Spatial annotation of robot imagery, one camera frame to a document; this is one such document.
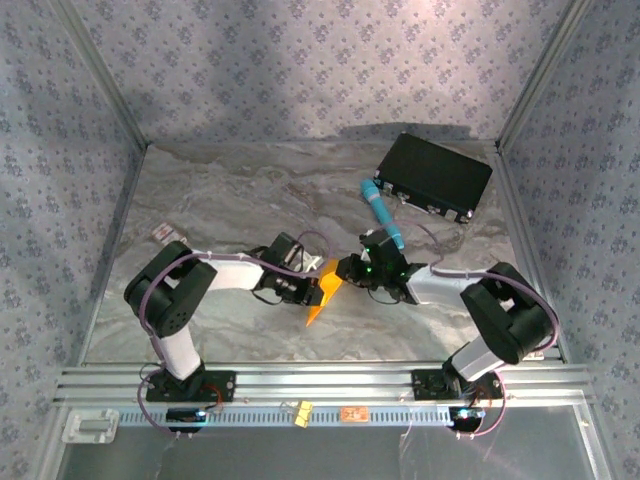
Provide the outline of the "orange square paper sheet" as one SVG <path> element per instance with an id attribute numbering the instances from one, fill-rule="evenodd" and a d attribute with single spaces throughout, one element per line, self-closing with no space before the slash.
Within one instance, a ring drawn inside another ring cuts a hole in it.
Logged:
<path id="1" fill-rule="evenodd" d="M 336 292 L 341 287 L 343 280 L 337 275 L 339 260 L 331 259 L 328 261 L 327 265 L 321 270 L 319 276 L 319 287 L 323 292 L 323 297 L 320 301 L 319 305 L 314 305 L 310 307 L 306 326 L 309 327 L 314 320 L 318 317 L 318 315 L 322 312 L 322 310 L 327 306 L 332 297 L 336 294 Z"/>

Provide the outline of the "long aluminium mounting rail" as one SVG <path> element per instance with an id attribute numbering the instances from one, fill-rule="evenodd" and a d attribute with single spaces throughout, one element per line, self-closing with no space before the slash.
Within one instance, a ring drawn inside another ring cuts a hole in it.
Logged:
<path id="1" fill-rule="evenodd" d="M 212 370 L 236 373 L 234 400 L 277 404 L 309 400 L 321 405 L 390 404 L 411 399 L 411 372 L 436 369 L 417 362 L 217 363 Z M 525 361 L 501 371 L 513 406 L 564 406 L 593 402 L 595 391 L 584 365 Z M 134 364 L 90 364 L 59 376 L 54 403 L 60 406 L 132 406 L 140 383 Z"/>

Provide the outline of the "aluminium frame bar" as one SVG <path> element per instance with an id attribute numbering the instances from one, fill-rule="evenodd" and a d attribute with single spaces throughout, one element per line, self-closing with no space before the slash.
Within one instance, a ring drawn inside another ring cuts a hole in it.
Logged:
<path id="1" fill-rule="evenodd" d="M 148 142 L 73 2 L 71 0 L 48 0 L 48 2 L 126 135 L 138 150 L 145 152 Z"/>
<path id="2" fill-rule="evenodd" d="M 594 0 L 567 0 L 558 22 L 551 30 L 540 57 L 496 139 L 496 149 L 500 154 L 507 153 L 515 144 L 593 3 Z"/>
<path id="3" fill-rule="evenodd" d="M 122 177 L 120 186 L 115 190 L 115 193 L 117 193 L 116 203 L 108 218 L 108 229 L 101 243 L 96 274 L 92 279 L 89 291 L 89 308 L 83 314 L 81 343 L 74 351 L 73 366 L 83 366 L 85 363 L 147 149 L 147 144 L 143 144 L 141 148 L 137 145 L 130 148 L 131 153 L 127 157 L 127 169 Z"/>
<path id="4" fill-rule="evenodd" d="M 494 174 L 496 176 L 497 190 L 519 271 L 547 301 L 558 318 L 561 318 L 550 295 L 538 249 L 535 245 L 528 217 L 516 186 L 515 177 L 511 173 L 509 162 L 502 154 L 498 141 L 492 144 L 492 148 L 495 151 Z"/>

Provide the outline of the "small red white card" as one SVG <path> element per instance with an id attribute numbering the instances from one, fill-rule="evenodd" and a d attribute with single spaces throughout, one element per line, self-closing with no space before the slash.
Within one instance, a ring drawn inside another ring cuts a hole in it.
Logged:
<path id="1" fill-rule="evenodd" d="M 152 232 L 151 238 L 160 245 L 167 246 L 168 244 L 179 241 L 187 243 L 187 237 L 178 229 L 174 228 L 167 222 L 163 222 L 158 225 Z"/>

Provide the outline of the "black hard case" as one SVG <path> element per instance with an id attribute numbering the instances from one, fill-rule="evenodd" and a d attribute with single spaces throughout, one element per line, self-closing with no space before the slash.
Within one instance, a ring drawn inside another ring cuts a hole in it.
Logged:
<path id="1" fill-rule="evenodd" d="M 375 170 L 373 183 L 412 206 L 466 224 L 492 173 L 485 163 L 402 133 Z"/>

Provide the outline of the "teal marker pen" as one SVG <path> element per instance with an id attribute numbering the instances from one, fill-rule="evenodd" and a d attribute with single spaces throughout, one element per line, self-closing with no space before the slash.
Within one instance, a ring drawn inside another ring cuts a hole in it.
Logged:
<path id="1" fill-rule="evenodd" d="M 385 228 L 397 248 L 399 250 L 403 250 L 405 248 L 405 244 L 402 233 L 395 224 L 389 209 L 386 207 L 386 204 L 382 199 L 380 190 L 374 181 L 371 179 L 362 180 L 360 182 L 360 190 L 363 198 L 370 205 L 379 223 Z"/>

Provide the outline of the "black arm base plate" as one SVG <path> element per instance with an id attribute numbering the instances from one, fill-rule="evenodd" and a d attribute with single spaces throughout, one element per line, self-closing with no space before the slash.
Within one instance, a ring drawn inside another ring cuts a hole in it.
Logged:
<path id="1" fill-rule="evenodd" d="M 474 381 L 440 369 L 411 371 L 413 396 L 418 400 L 494 400 L 503 395 L 501 382 L 495 373 L 487 373 Z"/>
<path id="2" fill-rule="evenodd" d="M 194 372 L 185 380 L 178 380 L 168 372 L 151 376 L 151 388 L 145 399 L 152 403 L 205 403 L 231 402 L 235 393 L 236 373 L 225 370 Z"/>

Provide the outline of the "white metal bracket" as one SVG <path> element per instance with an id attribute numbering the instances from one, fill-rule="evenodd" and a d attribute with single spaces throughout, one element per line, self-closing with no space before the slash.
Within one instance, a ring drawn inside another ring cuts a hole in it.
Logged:
<path id="1" fill-rule="evenodd" d="M 110 444 L 118 429 L 120 414 L 114 409 L 72 409 L 61 440 L 65 444 Z"/>

